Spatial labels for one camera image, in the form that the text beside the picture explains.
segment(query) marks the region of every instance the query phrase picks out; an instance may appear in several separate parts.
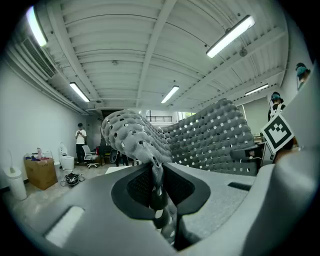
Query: trash can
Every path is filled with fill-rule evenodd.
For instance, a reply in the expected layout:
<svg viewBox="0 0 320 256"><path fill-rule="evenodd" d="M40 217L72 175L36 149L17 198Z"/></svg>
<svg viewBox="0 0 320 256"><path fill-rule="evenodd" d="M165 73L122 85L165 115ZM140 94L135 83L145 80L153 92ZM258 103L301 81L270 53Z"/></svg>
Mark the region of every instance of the trash can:
<svg viewBox="0 0 320 256"><path fill-rule="evenodd" d="M16 167L6 167L3 170L13 196L18 200L26 199L27 192L22 179L22 172Z"/></svg>
<svg viewBox="0 0 320 256"><path fill-rule="evenodd" d="M61 179L61 172L60 172L60 162L54 162L54 169L55 169L55 175L56 175L56 179L59 181Z"/></svg>

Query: white square sign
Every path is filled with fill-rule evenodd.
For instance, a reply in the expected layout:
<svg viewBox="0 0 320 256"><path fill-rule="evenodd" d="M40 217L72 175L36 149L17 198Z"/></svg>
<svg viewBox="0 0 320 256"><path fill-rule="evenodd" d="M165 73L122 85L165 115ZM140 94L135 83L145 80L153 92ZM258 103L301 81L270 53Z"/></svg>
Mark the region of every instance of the white square sign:
<svg viewBox="0 0 320 256"><path fill-rule="evenodd" d="M281 114L275 115L261 129L261 132L273 154L275 154L294 137L289 124Z"/></svg>

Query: person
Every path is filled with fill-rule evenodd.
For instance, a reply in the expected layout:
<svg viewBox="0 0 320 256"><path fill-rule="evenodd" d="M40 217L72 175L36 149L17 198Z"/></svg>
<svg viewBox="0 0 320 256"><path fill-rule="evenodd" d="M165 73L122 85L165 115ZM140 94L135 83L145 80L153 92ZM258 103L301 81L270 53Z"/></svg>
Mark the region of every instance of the person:
<svg viewBox="0 0 320 256"><path fill-rule="evenodd" d="M120 151L118 151L118 154L117 154L116 160L115 160L115 165L117 167L119 167L119 159L120 159ZM129 166L128 157L125 154L122 154L122 160L126 166Z"/></svg>
<svg viewBox="0 0 320 256"><path fill-rule="evenodd" d="M299 62L296 67L296 76L299 80L298 84L298 91L301 89L301 87L304 85L305 81L307 80L308 76L310 75L311 71L310 69L307 69L306 65L302 62Z"/></svg>
<svg viewBox="0 0 320 256"><path fill-rule="evenodd" d="M279 114L282 112L282 110L286 107L286 105L283 104L284 100L281 98L279 92L274 92L271 95L271 101L273 103L273 106L270 107L268 112L268 122L270 119L272 119L276 114Z"/></svg>
<svg viewBox="0 0 320 256"><path fill-rule="evenodd" d="M84 161L85 157L85 151L82 146L86 144L86 138L87 138L87 133L83 129L82 123L78 123L78 130L75 132L75 138L76 138L76 156L78 158L77 163L81 163Z"/></svg>

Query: railing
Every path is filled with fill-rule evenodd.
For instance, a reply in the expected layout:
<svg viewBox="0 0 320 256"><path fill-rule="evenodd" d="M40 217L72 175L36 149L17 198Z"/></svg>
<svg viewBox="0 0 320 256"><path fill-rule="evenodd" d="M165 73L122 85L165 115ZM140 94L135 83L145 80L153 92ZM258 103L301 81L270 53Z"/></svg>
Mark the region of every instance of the railing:
<svg viewBox="0 0 320 256"><path fill-rule="evenodd" d="M172 116L147 115L146 120L149 122L172 122Z"/></svg>

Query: toilet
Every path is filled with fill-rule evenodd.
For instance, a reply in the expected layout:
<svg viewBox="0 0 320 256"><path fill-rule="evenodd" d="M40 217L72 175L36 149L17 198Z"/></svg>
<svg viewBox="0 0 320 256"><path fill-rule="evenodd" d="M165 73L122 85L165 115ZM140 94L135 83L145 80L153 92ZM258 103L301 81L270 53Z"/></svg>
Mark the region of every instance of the toilet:
<svg viewBox="0 0 320 256"><path fill-rule="evenodd" d="M64 171L72 171L75 168L75 158L68 155L65 145L60 143L60 163Z"/></svg>

